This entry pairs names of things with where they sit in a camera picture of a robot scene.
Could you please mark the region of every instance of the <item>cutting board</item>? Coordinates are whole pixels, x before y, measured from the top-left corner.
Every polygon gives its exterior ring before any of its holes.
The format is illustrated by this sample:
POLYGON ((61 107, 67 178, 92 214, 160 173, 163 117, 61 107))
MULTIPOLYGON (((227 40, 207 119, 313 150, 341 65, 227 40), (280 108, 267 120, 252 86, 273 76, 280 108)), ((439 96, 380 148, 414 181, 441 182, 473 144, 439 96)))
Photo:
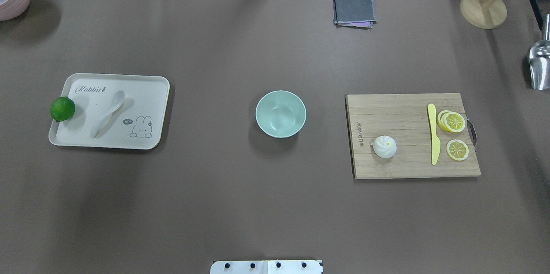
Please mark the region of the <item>cutting board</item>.
POLYGON ((451 133, 437 126, 441 149, 437 164, 432 166, 428 104, 435 104, 437 113, 449 110, 466 119, 460 94, 347 96, 355 178, 473 177, 481 174, 468 128, 451 133), (381 135, 389 135, 397 143, 397 153, 392 158, 380 158, 373 150, 371 143, 381 135), (452 139, 462 140, 468 145, 470 154, 466 160, 454 161, 449 157, 446 145, 452 139))

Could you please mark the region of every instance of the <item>gray cloth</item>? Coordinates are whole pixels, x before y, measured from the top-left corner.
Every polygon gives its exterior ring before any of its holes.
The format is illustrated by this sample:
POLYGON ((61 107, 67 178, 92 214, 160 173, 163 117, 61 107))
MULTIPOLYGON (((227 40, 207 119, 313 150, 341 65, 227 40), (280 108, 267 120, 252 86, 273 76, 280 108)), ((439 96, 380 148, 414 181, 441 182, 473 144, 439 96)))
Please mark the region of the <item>gray cloth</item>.
POLYGON ((377 21, 373 0, 334 0, 334 25, 371 28, 377 21))

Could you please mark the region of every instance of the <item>yellow knife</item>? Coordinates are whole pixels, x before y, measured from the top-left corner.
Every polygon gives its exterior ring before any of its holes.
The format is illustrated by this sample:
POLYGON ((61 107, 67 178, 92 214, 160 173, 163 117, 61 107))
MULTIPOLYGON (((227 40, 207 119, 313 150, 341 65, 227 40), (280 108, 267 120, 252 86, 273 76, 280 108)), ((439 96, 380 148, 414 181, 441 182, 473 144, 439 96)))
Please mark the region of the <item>yellow knife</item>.
POLYGON ((430 120, 430 135, 432 137, 432 165, 436 165, 440 157, 441 141, 436 135, 436 106, 428 104, 428 119, 430 120))

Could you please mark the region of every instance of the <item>round wooden disc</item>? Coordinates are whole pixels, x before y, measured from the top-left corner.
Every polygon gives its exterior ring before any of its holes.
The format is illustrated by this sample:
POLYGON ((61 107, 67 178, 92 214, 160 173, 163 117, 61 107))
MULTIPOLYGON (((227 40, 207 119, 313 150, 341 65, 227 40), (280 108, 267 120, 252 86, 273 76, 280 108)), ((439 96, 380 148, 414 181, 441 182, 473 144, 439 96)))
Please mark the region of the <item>round wooden disc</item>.
POLYGON ((460 12, 473 26, 481 29, 495 29, 506 20, 506 6, 502 0, 496 0, 489 8, 481 9, 485 0, 461 0, 460 12))

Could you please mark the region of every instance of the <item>scoop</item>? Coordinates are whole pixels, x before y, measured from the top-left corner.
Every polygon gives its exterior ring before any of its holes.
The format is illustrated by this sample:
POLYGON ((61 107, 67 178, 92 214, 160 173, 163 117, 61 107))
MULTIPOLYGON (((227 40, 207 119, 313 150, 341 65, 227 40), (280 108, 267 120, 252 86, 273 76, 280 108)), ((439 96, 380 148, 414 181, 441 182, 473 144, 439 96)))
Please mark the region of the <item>scoop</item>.
POLYGON ((113 100, 110 103, 110 107, 108 108, 107 112, 103 114, 100 119, 98 119, 98 122, 94 126, 94 128, 90 132, 90 137, 96 137, 98 132, 102 129, 102 127, 109 121, 110 116, 113 114, 114 111, 118 110, 120 106, 124 103, 125 94, 122 90, 116 92, 113 96, 113 100))
POLYGON ((550 87, 550 14, 544 16, 542 40, 533 44, 529 51, 531 86, 544 90, 550 87))

